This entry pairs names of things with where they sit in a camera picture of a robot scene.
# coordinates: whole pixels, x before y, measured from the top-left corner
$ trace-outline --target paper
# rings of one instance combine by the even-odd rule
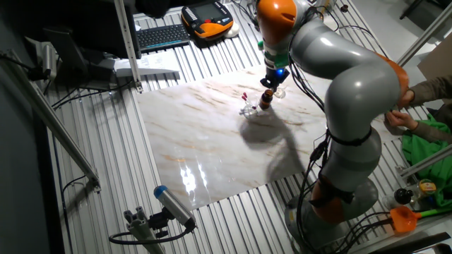
[[[179,64],[174,52],[162,52],[143,55],[136,61],[140,75],[163,74],[179,72]],[[114,63],[117,77],[132,76],[128,59],[117,60]]]

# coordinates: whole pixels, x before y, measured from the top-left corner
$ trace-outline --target arm in gray sleeve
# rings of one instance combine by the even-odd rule
[[[452,144],[451,134],[443,132],[435,127],[431,127],[425,123],[419,123],[416,129],[411,132],[429,142],[442,140],[446,141],[449,145]]]
[[[419,105],[436,99],[452,98],[452,75],[433,78],[411,87],[415,93],[412,105]]]

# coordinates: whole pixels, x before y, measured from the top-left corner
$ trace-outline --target person's hand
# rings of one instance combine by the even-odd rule
[[[411,118],[409,114],[401,113],[399,111],[391,111],[386,114],[386,118],[391,126],[404,126],[409,128],[411,131],[416,129],[419,124]]]
[[[407,107],[410,102],[415,98],[415,93],[412,90],[408,90],[403,97],[398,101],[397,106],[399,109]]]

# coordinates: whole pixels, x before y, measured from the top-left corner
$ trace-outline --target metal grated floor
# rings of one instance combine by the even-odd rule
[[[350,1],[338,1],[339,6],[343,4],[349,6],[349,13],[340,12],[338,7],[333,11],[340,25],[359,25],[369,29]],[[239,36],[212,43],[205,49],[199,49],[193,43],[168,49],[174,51],[178,58],[182,70],[180,80],[176,80],[174,75],[148,75],[143,81],[145,92],[263,63],[262,53],[256,46],[260,35],[235,6],[228,4],[227,7],[239,23]],[[163,19],[137,15],[135,22],[142,29],[181,23],[178,11],[168,13]],[[384,54],[382,48],[360,30],[343,29],[339,33],[363,47]],[[51,104],[66,95],[68,90],[58,87],[49,91]],[[71,97],[89,92],[80,89]],[[141,246],[119,246],[108,241],[109,235],[126,231],[123,211],[134,211],[135,207],[142,206],[150,215],[160,212],[162,208],[153,197],[153,189],[160,185],[160,178],[137,107],[136,92],[126,89],[84,97],[57,109],[69,133],[90,163],[95,165],[102,186],[100,193],[94,193],[86,189],[89,185],[83,179],[69,186],[65,192],[74,253],[146,253]],[[421,107],[411,109],[409,113],[415,119],[426,118],[426,111]],[[55,179],[59,178],[58,171],[61,172],[61,184],[55,183],[59,189],[83,174],[58,142],[55,146],[52,138],[49,142],[52,151],[55,148],[52,153]],[[400,146],[399,140],[386,143],[379,167],[371,175],[379,187],[380,196],[403,185],[393,173],[396,165],[407,166]],[[193,211],[198,223],[195,233],[163,246],[167,253],[293,253],[290,235],[284,225],[283,209],[299,193],[301,182],[300,175],[287,177],[196,209]],[[57,195],[66,252],[70,253],[61,197]],[[382,209],[381,203],[377,203],[369,212]],[[181,232],[178,223],[170,223],[170,236]],[[387,228],[375,229],[359,242],[356,250],[363,243],[387,238],[390,232],[392,230]]]

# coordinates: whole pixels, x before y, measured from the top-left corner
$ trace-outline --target green cloth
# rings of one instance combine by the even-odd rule
[[[437,122],[431,114],[429,114],[428,117],[429,120],[421,122],[447,133],[451,133],[451,130],[446,124]],[[406,131],[403,135],[403,154],[411,165],[422,161],[447,146],[448,143],[445,141],[430,143],[423,138],[413,135],[410,131]],[[417,174],[421,179],[430,179],[436,184],[436,193],[434,194],[434,197],[439,207],[447,207],[452,205],[452,200],[444,199],[444,192],[452,193],[451,156],[417,172]]]

